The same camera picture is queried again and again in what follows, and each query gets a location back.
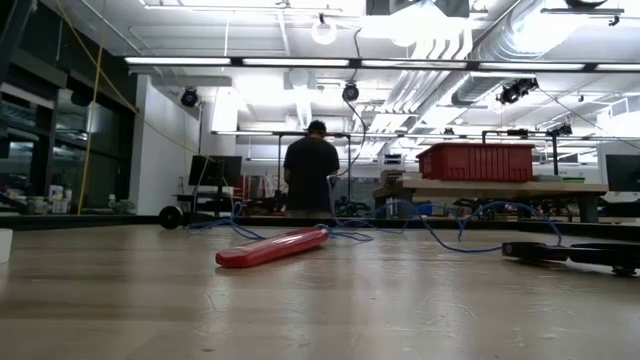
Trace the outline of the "person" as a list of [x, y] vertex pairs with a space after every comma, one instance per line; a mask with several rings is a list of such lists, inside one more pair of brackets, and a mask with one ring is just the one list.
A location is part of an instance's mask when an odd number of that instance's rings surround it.
[[290, 144], [283, 165], [288, 186], [285, 213], [294, 218], [331, 216], [328, 178], [340, 168], [336, 148], [325, 140], [324, 122], [314, 120], [307, 135]]

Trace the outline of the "black monitor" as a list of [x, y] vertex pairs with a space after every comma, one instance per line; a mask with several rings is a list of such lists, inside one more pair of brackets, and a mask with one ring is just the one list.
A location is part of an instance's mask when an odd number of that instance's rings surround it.
[[605, 160], [610, 191], [640, 192], [640, 155], [608, 154]]
[[188, 184], [193, 187], [191, 210], [198, 200], [209, 199], [208, 211], [232, 212], [237, 200], [234, 189], [241, 185], [241, 156], [194, 155]]

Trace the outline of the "long ceiling light bar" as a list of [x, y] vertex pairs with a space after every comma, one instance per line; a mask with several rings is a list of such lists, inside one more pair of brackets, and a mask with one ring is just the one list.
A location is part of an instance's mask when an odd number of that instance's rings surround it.
[[640, 73], [640, 63], [293, 57], [125, 57], [130, 66], [379, 69], [467, 72]]

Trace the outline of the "white round ceiling lamp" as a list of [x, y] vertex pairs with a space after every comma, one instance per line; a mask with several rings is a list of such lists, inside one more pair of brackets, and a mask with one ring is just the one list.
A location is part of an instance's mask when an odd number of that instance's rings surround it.
[[337, 38], [337, 26], [324, 13], [319, 13], [311, 27], [311, 38], [320, 45], [331, 45]]

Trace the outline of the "red ribbed crate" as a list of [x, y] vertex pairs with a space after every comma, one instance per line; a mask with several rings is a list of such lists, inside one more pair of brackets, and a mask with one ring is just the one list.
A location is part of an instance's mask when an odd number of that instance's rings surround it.
[[416, 156], [423, 177], [523, 183], [533, 179], [532, 145], [438, 143]]

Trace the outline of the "wooden-top table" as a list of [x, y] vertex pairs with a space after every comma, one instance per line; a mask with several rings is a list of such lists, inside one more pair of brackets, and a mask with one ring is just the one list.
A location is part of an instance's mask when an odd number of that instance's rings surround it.
[[426, 202], [434, 198], [493, 199], [493, 200], [552, 200], [575, 201], [581, 223], [598, 223], [598, 199], [609, 191], [605, 184], [577, 184], [562, 182], [475, 182], [441, 180], [401, 180], [373, 192], [375, 205], [385, 205], [388, 199], [410, 203]]

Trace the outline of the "black pole-mounted device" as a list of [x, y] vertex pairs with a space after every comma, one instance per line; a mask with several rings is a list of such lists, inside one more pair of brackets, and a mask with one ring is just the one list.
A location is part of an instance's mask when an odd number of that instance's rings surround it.
[[562, 123], [553, 128], [546, 130], [546, 135], [551, 138], [552, 144], [552, 160], [553, 160], [553, 174], [559, 174], [559, 160], [558, 160], [558, 138], [562, 136], [569, 136], [573, 134], [572, 127], [569, 123]]

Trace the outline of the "white container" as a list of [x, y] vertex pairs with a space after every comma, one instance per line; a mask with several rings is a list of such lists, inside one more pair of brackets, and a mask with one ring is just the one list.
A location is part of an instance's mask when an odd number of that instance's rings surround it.
[[50, 185], [48, 198], [51, 204], [51, 213], [63, 214], [66, 209], [64, 205], [64, 187], [61, 185]]

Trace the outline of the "white tape roll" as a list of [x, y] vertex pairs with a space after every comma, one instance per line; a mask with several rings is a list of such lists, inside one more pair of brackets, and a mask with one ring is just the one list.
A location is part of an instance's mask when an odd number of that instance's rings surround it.
[[12, 240], [13, 231], [11, 229], [0, 228], [0, 265], [10, 260]]

